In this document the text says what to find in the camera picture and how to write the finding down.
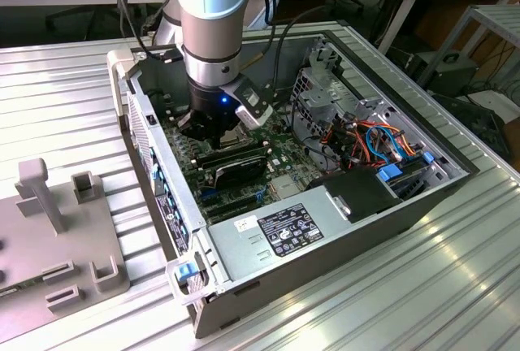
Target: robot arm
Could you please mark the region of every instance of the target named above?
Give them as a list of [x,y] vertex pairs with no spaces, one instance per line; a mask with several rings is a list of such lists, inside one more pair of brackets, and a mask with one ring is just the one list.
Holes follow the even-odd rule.
[[179,122],[181,132],[198,140],[210,139],[214,147],[219,147],[219,138],[239,119],[256,128],[272,112],[267,98],[240,74],[248,1],[169,0],[159,26],[159,43],[170,42],[171,30],[182,28],[190,112]]

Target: blue cable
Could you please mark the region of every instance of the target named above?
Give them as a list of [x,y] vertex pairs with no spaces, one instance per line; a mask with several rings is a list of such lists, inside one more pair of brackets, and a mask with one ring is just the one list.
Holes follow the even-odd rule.
[[263,202],[263,196],[265,195],[266,190],[267,190],[267,186],[264,186],[264,188],[262,190],[259,190],[255,193],[255,195],[257,196],[257,202],[259,202],[259,203]]
[[380,154],[379,152],[376,152],[374,147],[372,147],[372,143],[371,143],[371,130],[372,129],[379,129],[381,130],[382,132],[384,132],[388,138],[390,138],[390,140],[392,141],[392,144],[394,146],[394,148],[396,149],[397,153],[404,159],[406,160],[408,158],[408,155],[406,154],[406,152],[401,148],[401,146],[397,143],[396,139],[394,138],[392,132],[390,132],[388,129],[386,128],[383,128],[381,126],[373,126],[372,128],[369,128],[367,131],[366,131],[366,144],[368,145],[368,149],[370,150],[370,152],[372,152],[373,154],[375,154],[376,156],[382,158],[387,164],[389,164],[390,162],[388,161],[388,159],[383,155],[383,154]]
[[366,131],[366,144],[368,145],[368,149],[370,152],[372,152],[374,155],[376,155],[377,157],[379,158],[382,158],[387,164],[389,163],[387,157],[384,155],[384,154],[380,154],[379,152],[377,152],[374,147],[372,146],[372,141],[371,141],[371,130],[374,129],[375,127],[373,128],[369,128],[367,131]]

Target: motherboard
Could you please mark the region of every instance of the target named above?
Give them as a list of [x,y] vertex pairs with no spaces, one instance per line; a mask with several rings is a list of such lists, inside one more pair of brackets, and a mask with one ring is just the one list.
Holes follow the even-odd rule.
[[[257,130],[239,124],[226,132],[218,150],[183,136],[173,120],[162,121],[162,129],[209,224],[298,194],[326,167],[314,163],[276,113]],[[220,184],[223,171],[230,179]]]

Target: blue latch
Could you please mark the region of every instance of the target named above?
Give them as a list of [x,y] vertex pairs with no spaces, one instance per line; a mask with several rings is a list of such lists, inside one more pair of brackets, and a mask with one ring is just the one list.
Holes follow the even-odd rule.
[[152,166],[152,179],[157,179],[157,176],[159,174],[159,165],[158,164],[154,164]]
[[383,181],[388,181],[391,178],[395,178],[403,173],[395,164],[388,164],[387,166],[379,169],[379,176]]
[[422,154],[422,158],[424,158],[424,160],[426,161],[426,163],[428,164],[432,164],[433,161],[435,160],[435,158],[433,157],[433,154],[431,154],[430,152],[425,152]]
[[185,264],[181,264],[175,269],[175,276],[179,280],[179,282],[185,281],[187,278],[191,278],[198,274],[198,266],[194,262],[187,262]]

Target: aluminum profile table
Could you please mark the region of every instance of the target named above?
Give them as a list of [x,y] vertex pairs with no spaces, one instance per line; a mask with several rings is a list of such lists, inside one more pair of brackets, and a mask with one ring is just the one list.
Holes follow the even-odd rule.
[[[448,53],[448,50],[453,46],[471,20],[479,22],[480,27],[462,50],[462,53],[468,57],[486,31],[497,34],[503,40],[514,45],[515,49],[520,48],[520,6],[469,6],[446,38],[446,41],[444,41],[444,44],[437,51],[435,57],[419,77],[418,85],[423,87],[428,82],[440,61]],[[506,81],[519,72],[520,62],[513,65],[508,73],[502,77],[501,81]]]
[[[174,301],[112,107],[105,55],[123,42],[0,50],[0,196],[42,156],[53,183],[103,179],[132,287],[4,349],[518,349],[520,177],[351,28],[332,30],[481,170],[410,231],[205,339]],[[267,32],[248,32],[249,35]],[[345,65],[363,95],[371,84]]]

